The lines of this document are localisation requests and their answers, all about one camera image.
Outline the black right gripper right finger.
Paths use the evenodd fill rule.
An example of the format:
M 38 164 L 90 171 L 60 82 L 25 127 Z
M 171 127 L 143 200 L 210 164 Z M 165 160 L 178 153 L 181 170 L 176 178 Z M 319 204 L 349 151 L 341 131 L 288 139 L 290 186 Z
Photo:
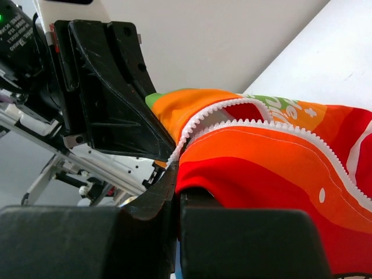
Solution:
M 206 191 L 180 196 L 184 278 L 331 278 L 320 237 L 300 210 L 226 209 Z

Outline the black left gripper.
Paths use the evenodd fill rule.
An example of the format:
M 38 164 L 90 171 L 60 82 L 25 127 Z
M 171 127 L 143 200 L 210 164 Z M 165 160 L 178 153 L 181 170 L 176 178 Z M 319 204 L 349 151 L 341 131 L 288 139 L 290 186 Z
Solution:
M 13 1 L 1 1 L 2 103 L 24 113 L 76 111 L 69 23 L 29 17 Z

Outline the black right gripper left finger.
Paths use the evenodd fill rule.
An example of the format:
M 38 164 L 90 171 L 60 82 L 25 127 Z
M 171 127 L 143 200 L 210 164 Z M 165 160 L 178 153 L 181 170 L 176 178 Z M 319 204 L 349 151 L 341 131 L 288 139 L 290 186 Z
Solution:
M 178 165 L 123 207 L 1 210 L 2 278 L 169 278 Z

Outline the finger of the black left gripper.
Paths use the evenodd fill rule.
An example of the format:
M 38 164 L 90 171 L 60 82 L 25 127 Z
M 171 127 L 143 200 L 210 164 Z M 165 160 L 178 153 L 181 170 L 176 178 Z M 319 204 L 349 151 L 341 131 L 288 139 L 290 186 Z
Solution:
M 174 140 L 119 72 L 106 25 L 88 20 L 69 23 L 88 144 L 102 153 L 165 161 Z
M 136 26 L 130 22 L 110 22 L 106 25 L 106 37 L 111 54 L 126 83 L 134 87 L 145 99 L 155 92 L 149 76 Z

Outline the rainbow red kids jacket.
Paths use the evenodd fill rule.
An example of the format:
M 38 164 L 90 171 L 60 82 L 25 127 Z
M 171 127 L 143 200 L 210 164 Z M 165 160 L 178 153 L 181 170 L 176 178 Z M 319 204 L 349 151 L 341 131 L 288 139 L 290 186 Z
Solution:
M 216 89 L 153 93 L 169 132 L 175 192 L 227 208 L 300 209 L 336 278 L 371 277 L 371 112 Z

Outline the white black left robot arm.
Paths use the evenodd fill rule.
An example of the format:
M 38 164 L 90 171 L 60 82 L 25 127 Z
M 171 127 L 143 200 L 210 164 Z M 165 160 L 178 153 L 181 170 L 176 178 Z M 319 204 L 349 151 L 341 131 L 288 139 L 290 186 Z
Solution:
M 175 143 L 145 102 L 155 92 L 130 22 L 105 1 L 35 1 L 27 15 L 1 2 L 1 134 L 14 131 L 53 153 L 22 199 L 52 180 L 97 205 L 141 195 L 163 174 Z

